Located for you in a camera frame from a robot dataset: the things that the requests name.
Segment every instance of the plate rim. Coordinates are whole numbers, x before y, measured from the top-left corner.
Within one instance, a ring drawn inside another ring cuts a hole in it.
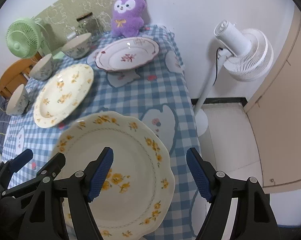
[[[154,221],[154,223],[152,223],[152,225],[150,225],[147,228],[147,230],[141,231],[142,233],[134,235],[134,238],[131,238],[131,239],[134,239],[134,240],[139,240],[142,236],[154,232],[157,228],[159,228],[159,226],[163,222],[163,220],[166,217],[166,214],[168,212],[168,209],[171,206],[172,199],[173,199],[173,196],[174,196],[174,193],[175,193],[175,184],[176,184],[175,175],[173,174],[172,168],[171,168],[171,160],[170,160],[169,152],[168,152],[167,148],[165,147],[164,143],[156,136],[156,134],[146,124],[144,124],[141,120],[139,120],[138,118],[136,118],[134,116],[123,115],[123,114],[120,114],[120,113],[115,112],[115,111],[97,112],[97,113],[92,113],[92,114],[86,115],[84,117],[80,117],[77,120],[73,121],[71,123],[71,125],[60,134],[58,140],[56,141],[56,143],[55,143],[55,145],[54,145],[54,147],[51,151],[50,158],[52,158],[54,155],[56,155],[59,152],[59,149],[58,149],[57,145],[59,144],[60,139],[64,136],[66,136],[68,131],[72,127],[76,127],[76,125],[79,122],[87,121],[88,119],[93,119],[94,116],[98,116],[98,115],[109,115],[109,116],[114,116],[115,115],[116,117],[127,119],[128,122],[136,122],[137,125],[139,126],[139,128],[142,128],[142,129],[146,130],[146,132],[151,136],[151,138],[153,140],[155,140],[156,143],[158,143],[158,146],[161,149],[164,149],[163,152],[161,152],[161,154],[167,156],[168,161],[167,161],[166,165],[162,165],[164,163],[161,163],[159,171],[166,171],[165,176],[167,176],[167,179],[170,181],[170,185],[172,185],[172,187],[169,187],[168,190],[167,190],[167,200],[169,200],[169,205],[166,205],[162,209],[162,212],[165,215],[161,219],[157,219],[156,221]]]
[[[105,68],[102,68],[102,67],[99,67],[98,66],[98,62],[97,62],[97,60],[98,59],[100,59],[100,57],[102,56],[102,54],[101,54],[101,52],[100,53],[98,53],[98,55],[96,56],[96,58],[95,58],[95,64],[96,64],[96,66],[99,68],[99,69],[102,69],[102,70],[104,70],[105,72],[112,72],[112,73],[116,73],[116,72],[125,72],[125,71],[129,71],[129,70],[132,70],[132,69],[136,69],[136,68],[139,68],[139,67],[141,67],[141,66],[143,66],[143,65],[146,65],[147,63],[149,63],[149,62],[151,62],[152,60],[154,60],[154,58],[159,54],[159,45],[158,45],[158,43],[156,42],[156,41],[154,41],[153,39],[151,39],[151,38],[148,38],[148,37],[129,37],[129,38],[124,38],[124,39],[120,39],[120,40],[117,40],[117,41],[114,41],[114,42],[112,42],[112,43],[110,43],[110,44],[108,44],[106,47],[104,47],[104,48],[102,48],[102,49],[100,49],[101,51],[105,51],[106,49],[109,49],[111,46],[113,46],[113,45],[115,45],[115,44],[117,44],[117,43],[120,43],[120,42],[122,42],[122,41],[126,41],[126,40],[131,40],[131,39],[136,39],[136,38],[138,38],[138,39],[145,39],[145,40],[149,40],[149,42],[151,42],[154,46],[155,46],[155,53],[153,54],[153,57],[151,58],[151,59],[149,59],[149,60],[147,60],[147,61],[145,61],[144,63],[141,63],[141,64],[139,64],[139,65],[137,65],[137,66],[134,66],[134,67],[130,67],[130,68],[125,68],[125,69],[120,69],[120,70],[109,70],[109,69],[105,69]]]
[[[54,123],[51,123],[50,121],[52,120],[52,117],[50,118],[46,118],[44,116],[41,115],[39,109],[36,109],[36,105],[37,104],[40,104],[40,100],[42,98],[42,95],[43,95],[43,90],[46,89],[47,87],[49,87],[52,82],[54,81],[54,78],[59,75],[60,73],[62,72],[66,72],[66,71],[69,71],[71,68],[74,68],[74,66],[78,66],[78,67],[82,67],[83,68],[83,71],[85,71],[87,75],[90,75],[88,78],[92,79],[92,81],[88,84],[88,87],[87,87],[87,91],[86,92],[83,92],[83,96],[79,98],[79,100],[77,100],[77,105],[73,106],[70,108],[70,110],[68,110],[65,114],[59,114],[57,116],[54,116],[56,119],[55,119],[55,122]],[[55,73],[55,75],[53,75],[49,81],[44,85],[44,87],[40,90],[40,92],[38,93],[38,96],[34,102],[34,111],[33,111],[33,119],[35,121],[35,123],[41,127],[41,128],[50,128],[50,127],[53,127],[55,125],[57,125],[58,123],[62,122],[63,120],[65,120],[79,105],[80,103],[84,100],[84,98],[87,96],[88,92],[90,91],[90,88],[92,87],[92,84],[94,82],[94,70],[91,66],[89,66],[88,64],[83,64],[83,63],[78,63],[78,64],[72,64],[66,68],[63,68],[61,69],[60,71],[58,71],[57,73]],[[37,121],[38,118],[35,117],[36,113],[38,112],[39,114],[39,118],[42,119],[42,118],[45,118],[47,119],[47,122],[48,123],[40,123]]]

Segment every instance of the wooden chair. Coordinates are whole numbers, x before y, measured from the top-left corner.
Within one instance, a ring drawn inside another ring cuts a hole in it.
[[[39,55],[32,59],[20,59],[12,64],[0,78],[0,95],[9,99],[16,88],[21,84],[26,85],[28,79],[25,76],[29,77],[30,70],[40,58]]]

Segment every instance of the standing fan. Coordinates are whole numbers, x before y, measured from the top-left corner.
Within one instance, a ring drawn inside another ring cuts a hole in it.
[[[32,58],[39,48],[42,49],[44,55],[50,53],[40,28],[45,31],[46,29],[40,21],[41,19],[20,18],[9,26],[6,44],[12,54],[19,58]]]
[[[216,60],[216,77],[211,77],[203,87],[194,108],[198,136],[202,135],[208,126],[207,116],[201,106],[212,89],[222,66],[234,79],[250,82],[265,75],[274,60],[273,48],[260,30],[239,31],[229,21],[223,20],[215,27],[214,34],[225,48],[217,51],[219,58]]]

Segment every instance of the purple plush toy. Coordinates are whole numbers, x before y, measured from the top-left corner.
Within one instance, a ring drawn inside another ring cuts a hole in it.
[[[112,36],[137,36],[139,29],[144,26],[140,15],[145,7],[145,0],[116,0],[111,21]]]

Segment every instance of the yellow bow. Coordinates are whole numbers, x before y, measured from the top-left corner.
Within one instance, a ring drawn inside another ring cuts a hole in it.
[[[123,23],[126,23],[126,20],[115,20],[115,22],[117,23],[117,28],[119,27],[123,27]]]

